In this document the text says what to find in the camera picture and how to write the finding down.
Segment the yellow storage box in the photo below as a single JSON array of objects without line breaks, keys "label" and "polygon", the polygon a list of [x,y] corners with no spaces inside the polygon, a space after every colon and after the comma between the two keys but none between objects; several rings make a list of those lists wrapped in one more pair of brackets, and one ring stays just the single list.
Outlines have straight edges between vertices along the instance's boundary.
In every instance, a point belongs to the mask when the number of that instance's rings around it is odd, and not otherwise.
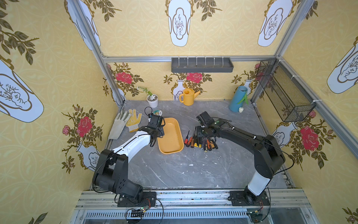
[{"label": "yellow storage box", "polygon": [[163,126],[164,136],[158,138],[158,147],[161,153],[168,155],[182,151],[184,142],[178,121],[175,118],[164,118],[163,124],[165,124]]}]

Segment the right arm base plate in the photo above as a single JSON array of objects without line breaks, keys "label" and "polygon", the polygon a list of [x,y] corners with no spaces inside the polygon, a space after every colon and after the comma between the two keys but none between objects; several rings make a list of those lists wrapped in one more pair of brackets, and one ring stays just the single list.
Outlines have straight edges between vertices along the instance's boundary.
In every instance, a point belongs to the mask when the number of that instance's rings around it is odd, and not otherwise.
[{"label": "right arm base plate", "polygon": [[233,206],[264,206],[270,205],[270,199],[268,194],[264,191],[259,196],[252,194],[250,191],[237,190],[230,191],[228,201]]}]

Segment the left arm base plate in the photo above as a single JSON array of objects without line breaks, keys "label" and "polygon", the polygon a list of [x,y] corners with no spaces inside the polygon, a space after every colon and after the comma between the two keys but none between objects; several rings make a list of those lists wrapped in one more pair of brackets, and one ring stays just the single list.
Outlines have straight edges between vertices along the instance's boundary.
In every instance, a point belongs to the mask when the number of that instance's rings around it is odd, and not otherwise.
[{"label": "left arm base plate", "polygon": [[151,208],[155,206],[156,199],[157,193],[155,191],[144,191],[135,198],[120,196],[115,202],[118,207],[137,208],[149,206]]}]

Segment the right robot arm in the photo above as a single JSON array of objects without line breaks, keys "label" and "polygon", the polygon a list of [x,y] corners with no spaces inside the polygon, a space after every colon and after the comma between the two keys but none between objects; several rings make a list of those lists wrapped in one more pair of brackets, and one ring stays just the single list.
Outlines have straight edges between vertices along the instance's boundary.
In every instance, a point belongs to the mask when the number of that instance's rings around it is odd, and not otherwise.
[{"label": "right robot arm", "polygon": [[285,163],[285,156],[276,138],[272,135],[255,135],[234,127],[226,119],[213,119],[207,112],[197,117],[203,137],[223,138],[229,140],[254,155],[255,173],[246,186],[248,196],[257,197],[263,193],[274,175]]}]

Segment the orange grip black screwdriver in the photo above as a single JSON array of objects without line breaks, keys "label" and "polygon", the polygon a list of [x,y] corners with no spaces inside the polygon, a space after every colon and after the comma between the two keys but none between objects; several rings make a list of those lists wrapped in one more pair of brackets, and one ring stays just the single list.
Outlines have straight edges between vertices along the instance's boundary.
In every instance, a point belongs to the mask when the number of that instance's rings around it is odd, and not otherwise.
[{"label": "orange grip black screwdriver", "polygon": [[215,146],[215,144],[214,144],[214,142],[212,140],[210,140],[209,143],[210,143],[210,148],[211,149],[216,149],[216,146]]}]

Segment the red grip black screwdriver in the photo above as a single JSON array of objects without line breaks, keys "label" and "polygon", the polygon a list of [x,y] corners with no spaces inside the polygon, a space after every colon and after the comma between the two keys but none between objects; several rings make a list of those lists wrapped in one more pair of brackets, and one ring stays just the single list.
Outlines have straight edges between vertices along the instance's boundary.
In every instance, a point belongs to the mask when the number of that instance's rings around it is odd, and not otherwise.
[{"label": "red grip black screwdriver", "polygon": [[186,138],[184,140],[184,145],[187,145],[187,143],[188,143],[189,133],[190,133],[190,131],[188,131],[188,133],[187,133],[187,136],[186,136]]}]

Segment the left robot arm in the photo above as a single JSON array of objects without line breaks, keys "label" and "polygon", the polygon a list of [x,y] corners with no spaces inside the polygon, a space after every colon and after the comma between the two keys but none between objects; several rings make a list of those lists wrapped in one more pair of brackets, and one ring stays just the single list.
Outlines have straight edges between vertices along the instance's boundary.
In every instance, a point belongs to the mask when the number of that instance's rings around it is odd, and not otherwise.
[{"label": "left robot arm", "polygon": [[154,146],[159,137],[163,137],[166,125],[162,116],[150,114],[149,122],[142,126],[124,144],[114,150],[101,152],[92,178],[92,186],[98,186],[103,193],[112,192],[121,195],[130,203],[140,205],[143,201],[143,187],[128,179],[130,160],[145,146]]}]

